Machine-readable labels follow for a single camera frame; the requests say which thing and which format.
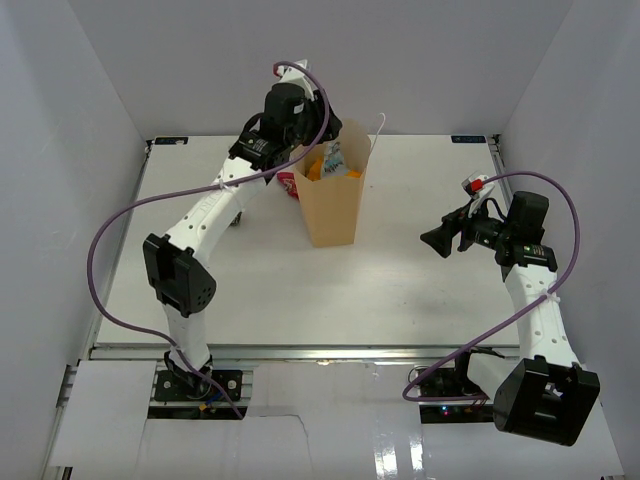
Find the silver blue snack packet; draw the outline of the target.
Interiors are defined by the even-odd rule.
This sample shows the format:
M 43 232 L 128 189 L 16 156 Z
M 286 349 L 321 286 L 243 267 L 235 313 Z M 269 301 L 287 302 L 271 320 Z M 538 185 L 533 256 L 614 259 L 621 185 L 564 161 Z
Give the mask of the silver blue snack packet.
M 324 150 L 320 169 L 321 178 L 346 176 L 350 172 L 339 141 L 329 142 Z

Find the orange gummy candy bag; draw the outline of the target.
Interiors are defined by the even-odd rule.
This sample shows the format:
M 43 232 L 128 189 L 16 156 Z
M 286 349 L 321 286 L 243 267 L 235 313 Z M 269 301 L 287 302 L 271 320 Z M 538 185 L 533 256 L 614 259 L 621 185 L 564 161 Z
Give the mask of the orange gummy candy bag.
M 324 157 L 317 157 L 312 161 L 306 178 L 311 181 L 319 181 L 331 177 L 360 178 L 361 172 L 350 169 L 343 157 L 331 157 L 326 160 Z

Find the red snack pouch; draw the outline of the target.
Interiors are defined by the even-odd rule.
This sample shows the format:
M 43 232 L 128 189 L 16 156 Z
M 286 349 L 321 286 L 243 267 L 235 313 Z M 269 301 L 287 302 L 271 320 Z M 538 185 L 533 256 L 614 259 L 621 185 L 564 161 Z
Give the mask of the red snack pouch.
M 276 174 L 276 179 L 290 197 L 299 199 L 295 176 L 292 172 L 281 171 Z

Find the purple candy bar wrapper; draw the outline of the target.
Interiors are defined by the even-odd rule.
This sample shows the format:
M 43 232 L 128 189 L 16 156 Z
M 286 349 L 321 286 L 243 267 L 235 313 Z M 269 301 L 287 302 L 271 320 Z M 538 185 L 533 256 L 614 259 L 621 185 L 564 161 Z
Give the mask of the purple candy bar wrapper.
M 233 227 L 238 226 L 241 223 L 242 216 L 243 216 L 243 212 L 239 212 L 232 220 L 231 226 Z

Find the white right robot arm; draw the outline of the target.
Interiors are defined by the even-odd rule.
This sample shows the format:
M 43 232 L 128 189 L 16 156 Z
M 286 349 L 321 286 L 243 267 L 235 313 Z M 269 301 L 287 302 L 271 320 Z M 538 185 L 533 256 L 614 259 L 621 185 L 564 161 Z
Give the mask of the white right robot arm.
M 420 239 L 443 258 L 450 255 L 455 236 L 461 238 L 460 251 L 474 244 L 494 251 L 513 308 L 523 314 L 515 322 L 520 357 L 510 365 L 490 347 L 471 347 L 454 361 L 452 388 L 466 399 L 486 396 L 502 432 L 572 446 L 599 396 L 600 382 L 580 366 L 551 290 L 558 266 L 553 250 L 542 243 L 549 201 L 518 191 L 507 215 L 496 219 L 489 215 L 489 200 L 474 195 Z

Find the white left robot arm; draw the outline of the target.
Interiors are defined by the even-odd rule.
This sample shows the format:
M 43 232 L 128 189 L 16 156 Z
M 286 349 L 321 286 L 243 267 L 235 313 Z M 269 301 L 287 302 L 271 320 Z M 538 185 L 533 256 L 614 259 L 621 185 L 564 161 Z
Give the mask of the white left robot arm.
M 264 109 L 248 121 L 213 182 L 214 191 L 196 204 L 163 236 L 143 243 L 147 278 L 167 316 L 175 344 L 166 356 L 180 370 L 177 387 L 199 399 L 211 387 L 203 367 L 211 360 L 205 339 L 204 311 L 216 292 L 208 270 L 213 249 L 225 230 L 285 164 L 291 152 L 315 138 L 334 139 L 341 128 L 326 110 L 318 88 L 305 80 L 280 81 L 265 98 Z

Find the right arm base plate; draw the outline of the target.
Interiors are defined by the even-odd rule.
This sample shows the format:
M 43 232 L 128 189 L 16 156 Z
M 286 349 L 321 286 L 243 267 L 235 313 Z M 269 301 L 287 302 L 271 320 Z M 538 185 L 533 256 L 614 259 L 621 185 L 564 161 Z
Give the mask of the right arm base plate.
M 464 353 L 414 385 L 412 394 L 430 398 L 419 405 L 422 425 L 493 422 L 492 401 L 467 377 L 470 357 Z

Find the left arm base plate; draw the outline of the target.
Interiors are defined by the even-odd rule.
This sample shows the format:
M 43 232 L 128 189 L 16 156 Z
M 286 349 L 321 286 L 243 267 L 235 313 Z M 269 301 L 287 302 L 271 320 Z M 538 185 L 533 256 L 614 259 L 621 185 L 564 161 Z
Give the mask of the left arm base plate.
M 213 370 L 212 378 L 224 389 L 240 415 L 219 389 L 204 382 L 189 389 L 169 370 L 158 370 L 148 408 L 155 420 L 241 420 L 248 409 L 251 375 L 242 370 Z

